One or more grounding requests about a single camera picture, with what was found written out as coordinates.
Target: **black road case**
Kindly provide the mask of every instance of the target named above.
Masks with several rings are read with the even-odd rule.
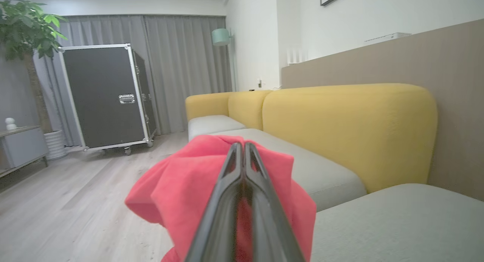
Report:
[[[129,43],[60,47],[84,150],[146,143],[156,131],[144,60]]]

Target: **red towel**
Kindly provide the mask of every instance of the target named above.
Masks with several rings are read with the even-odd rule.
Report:
[[[147,171],[133,186],[126,205],[143,219],[164,226],[174,243],[163,262],[185,260],[230,146],[240,136],[197,136],[183,149]],[[311,257],[316,204],[291,179],[294,158],[254,143],[271,177],[307,262]],[[237,261],[252,260],[251,213],[239,205]]]

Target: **potted plant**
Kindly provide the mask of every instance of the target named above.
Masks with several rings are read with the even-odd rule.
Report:
[[[21,59],[27,68],[40,126],[49,148],[47,159],[57,159],[66,155],[62,131],[52,131],[33,55],[36,51],[39,58],[54,57],[54,51],[60,47],[57,38],[67,38],[52,24],[59,27],[59,20],[67,20],[55,14],[45,14],[42,5],[45,4],[27,0],[0,2],[0,43],[5,46],[7,60]]]

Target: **white pot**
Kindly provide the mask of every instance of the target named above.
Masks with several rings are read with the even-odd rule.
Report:
[[[43,134],[43,136],[49,149],[47,160],[55,160],[67,155],[64,147],[64,138],[62,138],[62,131]]]

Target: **white figurine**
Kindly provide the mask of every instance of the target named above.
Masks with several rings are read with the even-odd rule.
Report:
[[[5,124],[7,124],[7,130],[17,129],[17,125],[15,125],[15,119],[12,119],[11,117],[5,119]]]

